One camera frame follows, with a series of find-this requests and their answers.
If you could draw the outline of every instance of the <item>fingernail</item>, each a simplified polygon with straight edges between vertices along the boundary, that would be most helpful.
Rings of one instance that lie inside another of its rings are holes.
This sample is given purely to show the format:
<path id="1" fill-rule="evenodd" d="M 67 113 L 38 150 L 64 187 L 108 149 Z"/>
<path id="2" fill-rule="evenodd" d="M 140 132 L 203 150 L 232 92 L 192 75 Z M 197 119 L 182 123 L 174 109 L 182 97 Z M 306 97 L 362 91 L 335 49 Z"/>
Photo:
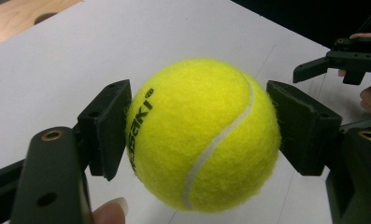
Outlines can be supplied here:
<path id="1" fill-rule="evenodd" d="M 127 213 L 129 212 L 129 205 L 125 198 L 117 198 L 114 200 L 111 200 L 112 203 L 117 203 L 121 206 L 121 209 L 123 210 L 123 213 L 125 216 L 127 216 Z"/>

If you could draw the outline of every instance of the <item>white surface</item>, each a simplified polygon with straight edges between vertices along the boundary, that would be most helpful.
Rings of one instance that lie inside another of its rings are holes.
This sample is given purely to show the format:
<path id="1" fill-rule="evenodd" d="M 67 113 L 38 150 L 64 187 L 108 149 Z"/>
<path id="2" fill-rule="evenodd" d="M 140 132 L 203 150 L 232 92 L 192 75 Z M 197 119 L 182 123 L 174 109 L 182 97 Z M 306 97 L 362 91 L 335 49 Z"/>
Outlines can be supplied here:
<path id="1" fill-rule="evenodd" d="M 0 45 L 0 168 L 25 157 L 34 134 L 73 127 L 106 85 L 129 78 L 133 94 L 175 61 L 212 57 L 254 75 L 291 84 L 293 69 L 328 49 L 229 0 L 87 0 Z M 344 117 L 364 118 L 359 92 L 336 70 L 296 84 Z M 261 193 L 219 215 L 181 213 L 145 190 L 123 157 L 117 177 L 88 174 L 93 209 L 117 197 L 127 223 L 331 223 L 325 175 L 300 176 L 281 155 Z"/>

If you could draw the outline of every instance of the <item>yellow tennis ball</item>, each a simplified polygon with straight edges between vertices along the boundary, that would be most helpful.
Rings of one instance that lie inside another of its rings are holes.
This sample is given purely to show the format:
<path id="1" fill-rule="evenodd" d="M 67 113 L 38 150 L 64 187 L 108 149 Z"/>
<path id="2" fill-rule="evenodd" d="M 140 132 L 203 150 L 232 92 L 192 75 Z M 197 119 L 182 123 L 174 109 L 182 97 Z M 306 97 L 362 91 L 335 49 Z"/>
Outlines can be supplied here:
<path id="1" fill-rule="evenodd" d="M 180 61 L 148 80 L 129 108 L 126 134 L 133 169 L 152 194 L 206 213 L 258 193 L 280 144 L 264 89 L 213 59 Z"/>

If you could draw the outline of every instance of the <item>fingertip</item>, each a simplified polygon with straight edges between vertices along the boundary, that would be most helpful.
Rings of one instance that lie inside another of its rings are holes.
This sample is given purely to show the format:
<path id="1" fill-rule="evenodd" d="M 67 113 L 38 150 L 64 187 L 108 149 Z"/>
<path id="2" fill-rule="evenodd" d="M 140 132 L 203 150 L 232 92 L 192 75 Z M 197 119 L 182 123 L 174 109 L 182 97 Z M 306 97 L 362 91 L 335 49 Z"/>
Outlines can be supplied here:
<path id="1" fill-rule="evenodd" d="M 364 109 L 367 109 L 367 105 L 366 105 L 366 102 L 365 102 L 364 100 L 362 100 L 362 101 L 360 102 L 360 106 L 361 106 L 362 108 L 364 108 Z"/>
<path id="2" fill-rule="evenodd" d="M 360 98 L 362 98 L 364 100 L 365 96 L 366 96 L 366 89 L 360 92 Z"/>
<path id="3" fill-rule="evenodd" d="M 339 69 L 339 71 L 337 71 L 337 74 L 338 74 L 340 77 L 344 77 L 344 76 L 346 75 L 346 70 Z"/>
<path id="4" fill-rule="evenodd" d="M 111 200 L 93 212 L 96 224 L 125 224 L 125 215 L 128 211 L 124 198 Z"/>
<path id="5" fill-rule="evenodd" d="M 353 34 L 349 37 L 349 39 L 354 39 L 354 38 L 360 37 L 360 35 L 362 35 L 362 34 Z"/>
<path id="6" fill-rule="evenodd" d="M 117 198 L 117 199 L 111 200 L 109 202 L 110 203 L 117 203 L 118 205 L 120 205 L 125 216 L 127 216 L 127 214 L 129 213 L 129 204 L 127 203 L 125 198 Z"/>

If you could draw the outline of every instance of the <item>tennis ball seam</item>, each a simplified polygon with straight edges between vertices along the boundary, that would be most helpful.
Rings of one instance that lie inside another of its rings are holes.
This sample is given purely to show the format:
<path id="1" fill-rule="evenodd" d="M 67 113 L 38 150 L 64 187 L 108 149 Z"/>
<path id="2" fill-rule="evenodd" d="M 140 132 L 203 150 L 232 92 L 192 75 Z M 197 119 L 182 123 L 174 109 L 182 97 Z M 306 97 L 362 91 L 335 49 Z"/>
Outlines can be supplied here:
<path id="1" fill-rule="evenodd" d="M 182 202 L 188 208 L 193 210 L 193 205 L 190 200 L 190 194 L 193 182 L 196 179 L 197 174 L 202 169 L 203 165 L 206 163 L 208 158 L 210 158 L 213 154 L 217 146 L 226 139 L 226 137 L 237 128 L 237 126 L 247 118 L 248 115 L 252 113 L 252 105 L 254 104 L 254 91 L 252 88 L 252 84 L 246 79 L 249 84 L 250 89 L 250 102 L 247 104 L 246 108 L 236 117 L 236 119 L 226 126 L 218 135 L 216 135 L 208 146 L 202 151 L 202 153 L 196 159 L 194 166 L 191 168 L 189 173 L 186 176 L 185 184 L 183 191 L 181 193 Z"/>

